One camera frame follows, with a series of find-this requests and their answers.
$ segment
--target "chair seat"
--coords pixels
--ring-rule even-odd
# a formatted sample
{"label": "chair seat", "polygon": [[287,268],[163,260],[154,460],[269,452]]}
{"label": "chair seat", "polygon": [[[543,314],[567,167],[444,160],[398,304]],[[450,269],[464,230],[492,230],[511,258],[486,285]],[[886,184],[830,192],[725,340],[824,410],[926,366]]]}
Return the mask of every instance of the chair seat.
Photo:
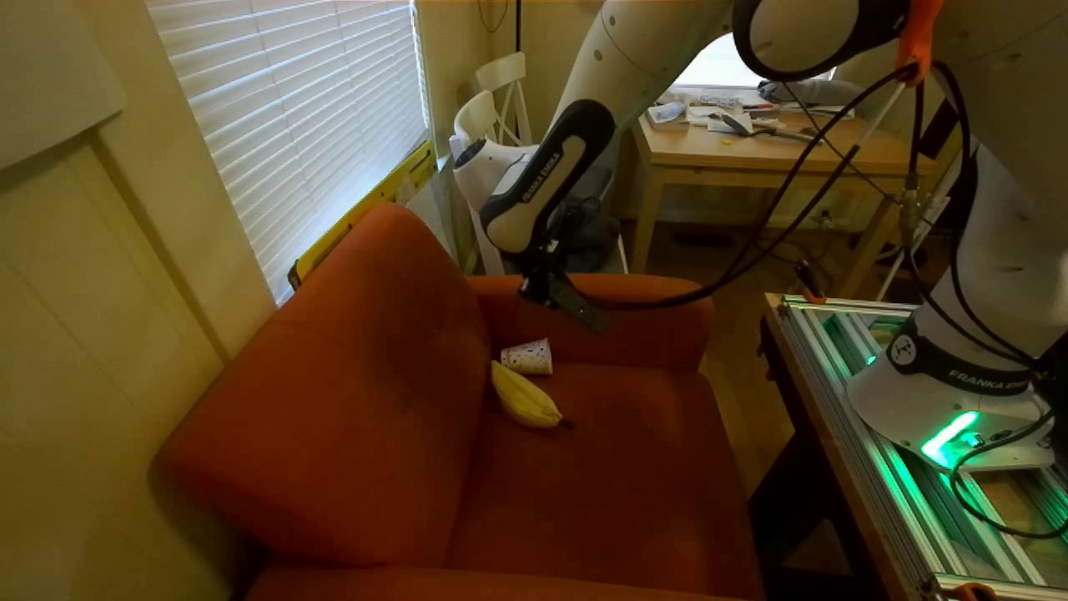
{"label": "chair seat", "polygon": [[536,384],[573,427],[531,429],[486,400],[453,567],[759,596],[743,488],[702,375],[556,365]]}

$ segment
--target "window blinds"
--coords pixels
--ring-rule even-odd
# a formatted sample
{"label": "window blinds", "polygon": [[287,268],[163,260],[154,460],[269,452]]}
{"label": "window blinds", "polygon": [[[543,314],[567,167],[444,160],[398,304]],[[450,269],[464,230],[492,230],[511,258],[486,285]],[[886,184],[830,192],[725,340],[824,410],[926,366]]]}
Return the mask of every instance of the window blinds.
{"label": "window blinds", "polygon": [[277,300],[426,132],[411,0],[147,0]]}

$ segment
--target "wall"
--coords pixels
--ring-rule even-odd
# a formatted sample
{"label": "wall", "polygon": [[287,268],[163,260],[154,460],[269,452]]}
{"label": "wall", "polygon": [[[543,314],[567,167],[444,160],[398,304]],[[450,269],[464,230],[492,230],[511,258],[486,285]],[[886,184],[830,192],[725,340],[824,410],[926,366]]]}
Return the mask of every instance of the wall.
{"label": "wall", "polygon": [[[230,596],[244,545],[154,454],[275,304],[144,2],[68,2],[128,110],[0,169],[0,596]],[[466,22],[419,0],[436,130]]]}

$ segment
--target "desk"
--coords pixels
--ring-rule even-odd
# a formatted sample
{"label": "desk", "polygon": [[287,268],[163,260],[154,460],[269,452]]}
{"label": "desk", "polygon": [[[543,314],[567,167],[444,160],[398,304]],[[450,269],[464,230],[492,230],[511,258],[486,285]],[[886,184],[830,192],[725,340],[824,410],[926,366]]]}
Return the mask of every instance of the desk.
{"label": "desk", "polygon": [[[940,471],[848,410],[843,384],[878,350],[867,329],[909,314],[909,304],[765,296],[761,350],[794,422],[794,438],[752,496],[769,596],[816,596],[801,592],[806,576],[787,576],[783,557],[824,516],[854,572],[850,581],[833,576],[842,596],[926,596],[961,581],[986,581],[1006,596],[1068,596],[1066,540],[1017,540],[977,524]],[[987,514],[1026,529],[1049,529],[1038,519],[1068,514],[1066,471],[968,475],[965,485]]]}
{"label": "desk", "polygon": [[[801,130],[801,114],[778,118],[783,128]],[[827,138],[839,149],[848,149],[862,132],[864,121],[850,118],[842,121]],[[790,138],[734,138],[705,128],[684,130],[656,130],[646,118],[633,128],[633,189],[639,189],[639,230],[631,243],[631,268],[646,268],[646,249],[655,241],[655,222],[662,212],[663,187],[690,184],[690,187],[761,187],[778,189],[794,160],[801,157],[806,142]],[[876,130],[862,153],[850,160],[862,172],[867,172],[880,189],[900,189],[900,172],[909,167],[909,142]],[[839,153],[817,148],[794,187],[817,187],[839,167]],[[858,172],[843,169],[839,187],[867,187]],[[878,212],[870,216],[864,241],[854,255],[848,274],[833,285],[833,295],[854,296],[864,274],[878,260],[880,248],[893,237],[897,227],[897,202],[880,199]]]}

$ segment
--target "red armchair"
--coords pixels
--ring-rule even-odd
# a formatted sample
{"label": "red armchair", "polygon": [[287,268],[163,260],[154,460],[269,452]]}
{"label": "red armchair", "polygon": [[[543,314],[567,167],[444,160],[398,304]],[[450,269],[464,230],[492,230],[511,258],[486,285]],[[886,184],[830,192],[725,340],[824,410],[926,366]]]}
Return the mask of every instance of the red armchair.
{"label": "red armchair", "polygon": [[[599,296],[689,279],[592,274]],[[268,547],[252,596],[761,596],[743,489],[699,375],[711,304],[610,310],[594,334],[460,277],[405,206],[363,216],[218,378],[163,468]],[[573,427],[498,407],[492,356]]]}

